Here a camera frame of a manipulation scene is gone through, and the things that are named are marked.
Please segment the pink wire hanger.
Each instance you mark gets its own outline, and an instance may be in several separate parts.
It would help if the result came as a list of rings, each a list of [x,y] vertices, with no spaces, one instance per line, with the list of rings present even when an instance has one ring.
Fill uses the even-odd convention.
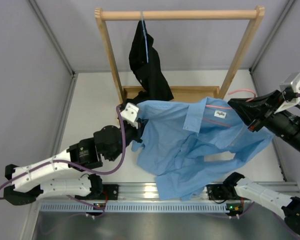
[[[240,88],[240,89],[230,91],[227,93],[227,95],[230,96],[240,92],[247,92],[249,94],[252,94],[251,97],[248,97],[246,100],[244,100],[245,102],[251,102],[257,96],[254,90],[247,89],[247,88]],[[219,119],[225,119],[229,115],[228,112],[232,113],[234,111],[234,109],[230,106],[211,105],[206,103],[205,107],[207,109],[213,110],[213,116]]]

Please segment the light blue shirt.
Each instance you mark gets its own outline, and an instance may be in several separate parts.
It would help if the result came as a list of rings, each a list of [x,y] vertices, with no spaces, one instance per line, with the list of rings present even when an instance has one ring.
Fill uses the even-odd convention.
[[[134,142],[137,165],[155,175],[162,201],[189,200],[206,185],[241,168],[272,141],[262,128],[252,132],[230,105],[206,97],[195,103],[147,100],[139,103],[145,121]]]

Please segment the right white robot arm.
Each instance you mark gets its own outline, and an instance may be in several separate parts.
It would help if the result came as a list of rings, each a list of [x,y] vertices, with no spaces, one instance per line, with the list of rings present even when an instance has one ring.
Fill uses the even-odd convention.
[[[217,110],[217,112],[235,112],[232,109],[224,109],[226,107],[231,107],[227,104],[227,101],[222,99],[208,97],[206,105],[211,105],[207,106],[207,109],[211,108],[213,109],[213,112],[215,112],[215,110]],[[235,157],[235,154],[236,153],[232,151],[222,150],[218,153],[208,154],[204,161],[213,164],[219,161],[225,161],[227,163],[227,161],[230,161]],[[282,193],[284,194],[294,194],[294,196],[296,194],[300,197],[297,184],[288,183],[284,180],[274,145],[271,142],[267,143],[266,147],[264,147],[263,150],[256,154],[250,161],[243,165],[240,163],[240,167],[235,166],[234,168],[235,169],[232,171],[226,171],[226,173],[223,173],[216,181],[222,182],[232,172],[238,172],[250,178],[252,181],[265,184],[266,187],[270,187],[271,189],[278,191],[283,190]],[[216,204],[212,200],[209,200],[209,194],[206,187],[204,187],[203,192],[201,191],[199,194],[200,199]],[[286,226],[283,220],[278,219],[276,215],[273,215],[269,210],[262,206],[252,203],[249,205],[247,202],[248,200],[244,207],[245,214],[240,215],[241,220],[233,220],[234,222],[238,222],[238,224],[227,223],[229,226],[233,225],[244,228],[244,230],[238,230],[238,239],[300,240],[300,238]]]

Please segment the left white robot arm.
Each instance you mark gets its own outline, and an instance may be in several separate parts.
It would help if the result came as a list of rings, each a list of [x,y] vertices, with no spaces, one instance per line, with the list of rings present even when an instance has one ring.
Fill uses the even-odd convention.
[[[139,119],[136,126],[126,120],[122,128],[107,125],[93,137],[80,140],[46,160],[28,166],[7,165],[3,199],[14,206],[56,196],[71,196],[78,201],[107,199],[115,188],[104,185],[101,176],[112,171],[97,169],[103,166],[103,160],[124,158],[132,141],[141,143],[146,123]]]

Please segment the black shirt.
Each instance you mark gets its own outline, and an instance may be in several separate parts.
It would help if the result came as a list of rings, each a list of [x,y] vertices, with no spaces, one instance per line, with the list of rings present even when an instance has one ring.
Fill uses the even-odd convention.
[[[138,104],[148,100],[171,101],[174,99],[171,88],[161,70],[160,57],[153,47],[154,39],[147,34],[149,63],[146,60],[145,39],[143,36],[141,20],[137,24],[135,35],[129,52],[129,66],[137,81],[143,87],[134,98],[126,101]]]

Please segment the wooden clothes rack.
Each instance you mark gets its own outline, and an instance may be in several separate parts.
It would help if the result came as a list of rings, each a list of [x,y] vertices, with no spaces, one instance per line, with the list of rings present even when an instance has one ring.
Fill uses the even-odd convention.
[[[104,44],[105,52],[120,102],[128,97],[135,97],[141,90],[138,86],[122,86],[108,28],[107,21],[185,21],[185,20],[248,20],[239,46],[230,64],[221,86],[173,86],[172,92],[177,101],[193,103],[204,97],[223,99],[228,92],[236,73],[265,16],[265,7],[256,6],[253,10],[153,10],[153,11],[104,11],[94,10],[94,17]]]

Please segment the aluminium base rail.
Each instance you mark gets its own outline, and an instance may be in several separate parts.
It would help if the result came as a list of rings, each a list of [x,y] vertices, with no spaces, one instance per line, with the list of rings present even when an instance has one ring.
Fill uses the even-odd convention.
[[[257,185],[263,186],[280,194],[300,197],[300,189],[295,182],[257,182]],[[60,187],[57,187],[55,180],[48,185],[47,193],[41,193],[39,199],[42,198],[60,198],[65,195],[78,195],[82,199],[88,199],[84,195],[84,185],[78,187],[68,187],[66,192]],[[159,200],[159,192],[157,185],[154,182],[142,183],[132,182],[123,184],[105,183],[102,187],[99,197],[92,199],[104,200],[108,196],[109,200]]]

